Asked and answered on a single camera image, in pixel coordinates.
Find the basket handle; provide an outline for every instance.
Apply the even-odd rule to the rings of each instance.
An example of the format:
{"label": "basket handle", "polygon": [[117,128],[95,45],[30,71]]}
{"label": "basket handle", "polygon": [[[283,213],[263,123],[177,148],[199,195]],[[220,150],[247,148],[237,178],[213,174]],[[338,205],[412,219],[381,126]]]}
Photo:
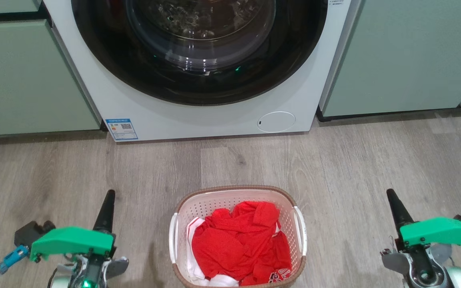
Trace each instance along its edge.
{"label": "basket handle", "polygon": [[307,255],[307,229],[305,228],[305,220],[303,219],[302,211],[300,211],[298,206],[293,206],[293,208],[295,208],[295,215],[297,217],[296,230],[298,232],[297,236],[298,236],[298,243],[300,244],[300,252],[302,252],[302,256],[306,256]]}
{"label": "basket handle", "polygon": [[170,250],[170,260],[175,264],[177,260],[177,235],[179,231],[179,221],[177,220],[177,213],[174,213],[172,220],[170,220],[170,230],[168,231],[168,249]]}

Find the light green cabinet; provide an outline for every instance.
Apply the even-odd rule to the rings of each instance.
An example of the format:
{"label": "light green cabinet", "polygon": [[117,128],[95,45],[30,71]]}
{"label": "light green cabinet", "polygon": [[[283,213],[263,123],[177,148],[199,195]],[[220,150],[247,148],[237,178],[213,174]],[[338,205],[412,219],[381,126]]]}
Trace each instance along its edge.
{"label": "light green cabinet", "polygon": [[98,128],[49,24],[0,23],[0,135]]}
{"label": "light green cabinet", "polygon": [[40,6],[40,0],[0,0],[0,13],[33,12]]}
{"label": "light green cabinet", "polygon": [[461,1],[363,0],[324,117],[455,108]]}

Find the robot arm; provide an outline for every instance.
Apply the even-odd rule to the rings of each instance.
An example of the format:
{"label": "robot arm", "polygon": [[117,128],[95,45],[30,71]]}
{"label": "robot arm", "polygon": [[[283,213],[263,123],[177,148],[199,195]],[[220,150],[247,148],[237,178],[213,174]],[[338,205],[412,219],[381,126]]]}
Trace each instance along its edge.
{"label": "robot arm", "polygon": [[461,246],[461,216],[415,222],[394,190],[387,197],[398,238],[397,251],[381,252],[384,266],[401,273],[409,288],[461,288],[461,269],[443,267],[451,244]]}
{"label": "robot arm", "polygon": [[115,191],[109,190],[95,221],[93,230],[70,226],[56,228],[51,221],[43,226],[31,221],[15,232],[14,244],[18,248],[0,264],[0,274],[24,257],[31,261],[47,260],[50,255],[72,255],[69,266],[59,265],[66,273],[56,278],[57,269],[48,287],[106,288],[106,281],[124,273],[129,261],[126,257],[114,260],[115,234],[112,234]]}

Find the red clothing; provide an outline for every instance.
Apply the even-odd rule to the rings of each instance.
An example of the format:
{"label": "red clothing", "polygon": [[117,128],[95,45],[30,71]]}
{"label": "red clothing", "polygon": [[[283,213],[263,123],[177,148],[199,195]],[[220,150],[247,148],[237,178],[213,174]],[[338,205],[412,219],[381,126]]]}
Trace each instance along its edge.
{"label": "red clothing", "polygon": [[203,273],[241,281],[242,286],[268,283],[278,269],[291,271],[291,254],[282,232],[273,237],[279,210],[268,202],[242,202],[232,213],[216,209],[197,228],[192,240]]}

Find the brown basket rim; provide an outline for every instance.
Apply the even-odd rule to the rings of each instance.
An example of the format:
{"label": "brown basket rim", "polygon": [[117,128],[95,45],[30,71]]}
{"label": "brown basket rim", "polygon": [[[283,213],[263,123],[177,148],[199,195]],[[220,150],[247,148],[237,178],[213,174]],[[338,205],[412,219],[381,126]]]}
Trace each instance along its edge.
{"label": "brown basket rim", "polygon": [[[181,211],[182,205],[190,198],[200,195],[203,193],[208,193],[208,192],[218,192],[218,191],[225,191],[225,190],[269,190],[269,191],[275,191],[280,194],[282,194],[284,197],[286,197],[291,205],[297,206],[296,201],[281,188],[275,187],[275,186],[265,186],[265,185],[235,185],[235,186],[218,186],[218,187],[212,187],[212,188],[205,188],[201,190],[197,190],[195,192],[190,193],[186,197],[184,197],[181,202],[179,202],[176,213],[179,213]],[[282,282],[276,282],[276,283],[267,283],[267,284],[260,284],[260,285],[251,285],[251,286],[243,286],[243,287],[250,287],[250,288],[278,288],[278,287],[289,287],[292,285],[296,279],[302,274],[303,268],[305,268],[305,262],[307,261],[307,256],[303,256],[300,259],[300,266],[298,267],[298,270],[294,273],[291,274],[291,276]],[[172,264],[172,268],[174,268],[174,273],[175,276],[177,276],[177,279],[181,281],[181,283],[186,287],[186,288],[213,288],[211,286],[198,286],[190,283],[187,281],[181,274],[181,271],[179,270],[179,267],[177,264]]]}

